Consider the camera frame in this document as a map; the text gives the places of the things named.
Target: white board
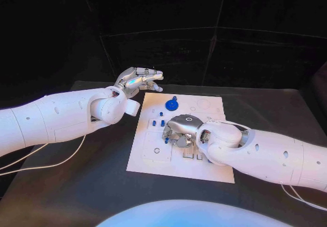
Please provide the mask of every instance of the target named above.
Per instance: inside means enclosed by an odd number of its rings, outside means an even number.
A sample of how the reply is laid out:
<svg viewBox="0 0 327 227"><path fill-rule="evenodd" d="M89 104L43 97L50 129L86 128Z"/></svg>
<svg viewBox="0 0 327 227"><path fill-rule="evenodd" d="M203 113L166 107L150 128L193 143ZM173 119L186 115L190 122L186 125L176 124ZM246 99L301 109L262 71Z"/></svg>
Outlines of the white board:
<svg viewBox="0 0 327 227"><path fill-rule="evenodd" d="M164 104L173 96L177 97L179 108L168 111ZM222 98L145 93L127 171L235 183L232 167L209 163L196 146L177 148L164 143L161 120L166 124L180 114L190 114L203 122L209 118L225 120Z"/></svg>

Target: black table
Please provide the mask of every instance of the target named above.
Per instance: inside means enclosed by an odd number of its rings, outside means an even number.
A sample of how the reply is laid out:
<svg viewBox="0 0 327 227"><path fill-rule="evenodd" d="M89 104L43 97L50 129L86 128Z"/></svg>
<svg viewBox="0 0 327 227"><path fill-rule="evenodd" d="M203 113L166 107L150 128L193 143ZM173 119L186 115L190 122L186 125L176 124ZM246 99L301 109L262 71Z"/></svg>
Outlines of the black table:
<svg viewBox="0 0 327 227"><path fill-rule="evenodd" d="M78 81L72 90L112 83ZM167 85L164 93L220 96L226 120L327 146L327 137L292 89L251 89ZM134 97L143 102L144 92ZM0 201L1 226L95 226L111 215L151 201L187 199L252 210L295 226L326 226L327 213L284 193L281 186L235 172L235 184L127 172L138 115L86 136L73 158L49 169L17 174ZM23 167L58 163L81 138L50 144ZM298 187L304 199L327 206L327 194Z"/></svg>

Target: robotic hand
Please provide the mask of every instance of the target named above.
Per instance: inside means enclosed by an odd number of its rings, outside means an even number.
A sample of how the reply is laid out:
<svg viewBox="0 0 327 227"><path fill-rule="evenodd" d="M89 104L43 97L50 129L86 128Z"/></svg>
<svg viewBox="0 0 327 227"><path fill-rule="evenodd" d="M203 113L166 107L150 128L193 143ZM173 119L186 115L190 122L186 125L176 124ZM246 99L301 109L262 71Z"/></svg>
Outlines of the robotic hand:
<svg viewBox="0 0 327 227"><path fill-rule="evenodd" d="M163 139L180 148L196 144L210 162L232 166L261 180L327 192L324 147L228 121L203 123L187 114L167 122Z"/></svg>
<svg viewBox="0 0 327 227"><path fill-rule="evenodd" d="M124 113L137 115L138 90L163 89L153 82L163 72L128 68L114 86L45 96L35 102L0 110L0 156L36 144L72 140L115 124Z"/></svg>

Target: blue knob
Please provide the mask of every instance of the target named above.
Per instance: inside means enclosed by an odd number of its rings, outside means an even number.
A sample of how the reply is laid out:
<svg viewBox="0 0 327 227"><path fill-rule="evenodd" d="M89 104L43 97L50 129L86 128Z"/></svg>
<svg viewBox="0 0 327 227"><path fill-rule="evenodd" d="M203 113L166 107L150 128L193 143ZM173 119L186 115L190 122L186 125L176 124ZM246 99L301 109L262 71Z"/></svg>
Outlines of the blue knob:
<svg viewBox="0 0 327 227"><path fill-rule="evenodd" d="M174 96L171 100L166 102L166 109L174 111L179 108L177 97Z"/></svg>

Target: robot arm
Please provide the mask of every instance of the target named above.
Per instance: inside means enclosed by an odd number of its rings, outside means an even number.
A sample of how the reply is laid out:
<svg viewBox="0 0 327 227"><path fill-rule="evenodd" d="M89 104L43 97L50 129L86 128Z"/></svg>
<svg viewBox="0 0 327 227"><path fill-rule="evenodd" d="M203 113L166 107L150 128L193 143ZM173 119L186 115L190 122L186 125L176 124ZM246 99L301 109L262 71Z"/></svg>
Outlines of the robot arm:
<svg viewBox="0 0 327 227"><path fill-rule="evenodd" d="M187 114L167 122L163 138L173 132L180 137L167 139L167 142L179 147L196 142L216 165L229 165L272 183L327 192L327 148L272 132L242 131L230 122L209 120L203 123Z"/></svg>
<svg viewBox="0 0 327 227"><path fill-rule="evenodd" d="M135 116L140 103L130 98L140 89L163 90L156 79L163 79L161 71L131 67L111 87L53 94L0 110L0 156L89 134L115 124L124 113Z"/></svg>

